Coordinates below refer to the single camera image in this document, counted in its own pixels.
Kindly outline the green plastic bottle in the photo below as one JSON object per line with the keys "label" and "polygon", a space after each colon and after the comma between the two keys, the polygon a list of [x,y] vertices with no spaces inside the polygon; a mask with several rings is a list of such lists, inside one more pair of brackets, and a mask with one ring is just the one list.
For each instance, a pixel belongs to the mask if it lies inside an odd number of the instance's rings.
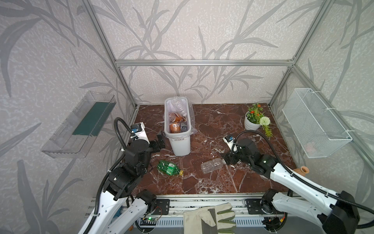
{"label": "green plastic bottle", "polygon": [[182,176],[184,171],[181,170],[175,163],[166,160],[160,160],[157,169],[159,172],[169,176]]}

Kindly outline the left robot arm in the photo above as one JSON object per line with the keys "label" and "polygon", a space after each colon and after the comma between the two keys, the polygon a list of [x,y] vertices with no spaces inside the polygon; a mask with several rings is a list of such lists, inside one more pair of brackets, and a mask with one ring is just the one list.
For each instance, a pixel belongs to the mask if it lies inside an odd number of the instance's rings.
{"label": "left robot arm", "polygon": [[141,217],[157,210],[157,196],[152,192],[131,194],[149,171],[152,154],[165,148],[162,135],[149,140],[143,122],[128,126],[122,118],[114,119],[114,130],[122,155],[101,181],[81,234],[124,234]]}

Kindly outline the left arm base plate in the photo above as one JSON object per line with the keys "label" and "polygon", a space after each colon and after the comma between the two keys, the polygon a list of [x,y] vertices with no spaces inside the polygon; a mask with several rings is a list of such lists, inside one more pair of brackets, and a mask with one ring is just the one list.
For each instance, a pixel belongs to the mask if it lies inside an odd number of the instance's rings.
{"label": "left arm base plate", "polygon": [[170,199],[157,199],[155,210],[152,212],[152,215],[168,215],[170,208]]}

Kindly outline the clear bottle white cap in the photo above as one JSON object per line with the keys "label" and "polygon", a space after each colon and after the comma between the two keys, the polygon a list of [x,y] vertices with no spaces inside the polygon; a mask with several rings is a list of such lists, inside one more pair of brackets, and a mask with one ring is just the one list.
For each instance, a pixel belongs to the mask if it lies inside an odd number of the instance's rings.
{"label": "clear bottle white cap", "polygon": [[216,158],[201,164],[201,170],[204,174],[221,169],[226,164],[222,158]]}
{"label": "clear bottle white cap", "polygon": [[177,112],[179,112],[183,117],[186,117],[187,110],[184,106],[183,99],[181,97],[173,97],[171,100],[172,106],[175,108]]}

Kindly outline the clear bottle white cap front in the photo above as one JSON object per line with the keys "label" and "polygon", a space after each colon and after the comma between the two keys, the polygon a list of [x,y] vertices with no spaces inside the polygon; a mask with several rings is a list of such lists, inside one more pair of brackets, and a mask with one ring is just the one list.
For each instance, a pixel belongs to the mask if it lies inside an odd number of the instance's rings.
{"label": "clear bottle white cap front", "polygon": [[179,112],[183,117],[186,117],[187,110],[184,106],[183,99],[181,97],[173,97],[171,100],[172,106],[175,108],[177,112]]}

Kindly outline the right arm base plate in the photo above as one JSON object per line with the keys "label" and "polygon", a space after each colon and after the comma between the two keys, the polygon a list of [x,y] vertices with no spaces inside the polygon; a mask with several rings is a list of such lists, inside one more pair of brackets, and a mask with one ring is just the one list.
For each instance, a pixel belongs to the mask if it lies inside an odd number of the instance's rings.
{"label": "right arm base plate", "polygon": [[246,199],[244,205],[249,215],[266,215],[261,207],[261,199]]}

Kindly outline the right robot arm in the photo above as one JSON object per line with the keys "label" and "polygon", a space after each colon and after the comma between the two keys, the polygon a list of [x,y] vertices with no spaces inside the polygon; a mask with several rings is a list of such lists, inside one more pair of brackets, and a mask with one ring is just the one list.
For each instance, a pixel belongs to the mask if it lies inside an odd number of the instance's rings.
{"label": "right robot arm", "polygon": [[303,197],[300,200],[270,189],[262,197],[264,212],[279,211],[296,215],[321,227],[327,234],[353,234],[357,229],[373,227],[373,221],[359,224],[359,210],[372,214],[373,209],[356,203],[350,193],[337,193],[314,183],[287,167],[277,153],[272,156],[261,154],[249,138],[226,135],[223,140],[230,149],[222,155],[227,165],[244,163],[255,173]]}

